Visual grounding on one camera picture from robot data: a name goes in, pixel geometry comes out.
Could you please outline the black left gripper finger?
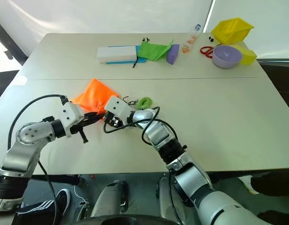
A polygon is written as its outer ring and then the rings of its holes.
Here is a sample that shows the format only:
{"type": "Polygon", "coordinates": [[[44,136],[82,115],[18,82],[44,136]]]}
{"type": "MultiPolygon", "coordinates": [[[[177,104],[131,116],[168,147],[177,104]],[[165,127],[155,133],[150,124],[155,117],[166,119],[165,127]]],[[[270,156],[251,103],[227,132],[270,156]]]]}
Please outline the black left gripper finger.
{"type": "Polygon", "coordinates": [[[86,127],[86,126],[89,126],[91,124],[94,124],[101,119],[102,119],[102,117],[87,117],[87,118],[85,117],[84,120],[82,121],[82,127],[86,127]]]}

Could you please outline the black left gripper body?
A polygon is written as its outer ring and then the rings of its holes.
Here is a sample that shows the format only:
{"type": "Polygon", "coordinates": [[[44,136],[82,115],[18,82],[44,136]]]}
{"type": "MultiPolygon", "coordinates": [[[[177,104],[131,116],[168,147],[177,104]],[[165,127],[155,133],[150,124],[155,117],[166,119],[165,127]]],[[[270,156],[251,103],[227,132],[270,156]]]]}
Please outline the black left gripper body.
{"type": "Polygon", "coordinates": [[[76,125],[73,125],[71,128],[70,128],[70,133],[72,135],[74,134],[77,134],[79,133],[81,135],[81,138],[83,140],[83,143],[87,143],[88,142],[88,139],[83,131],[83,128],[85,126],[87,126],[87,122],[88,122],[88,119],[89,119],[89,115],[86,113],[84,114],[84,118],[76,125]]]}

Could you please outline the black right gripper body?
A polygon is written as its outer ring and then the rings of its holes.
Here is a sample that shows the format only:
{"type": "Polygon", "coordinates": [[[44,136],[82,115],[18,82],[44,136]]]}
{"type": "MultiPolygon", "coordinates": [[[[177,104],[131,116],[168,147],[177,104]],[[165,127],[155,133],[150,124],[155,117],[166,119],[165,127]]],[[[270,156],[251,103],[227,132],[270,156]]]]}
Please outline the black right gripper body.
{"type": "Polygon", "coordinates": [[[119,128],[123,126],[122,121],[111,112],[107,113],[107,124],[114,128],[119,128]]]}

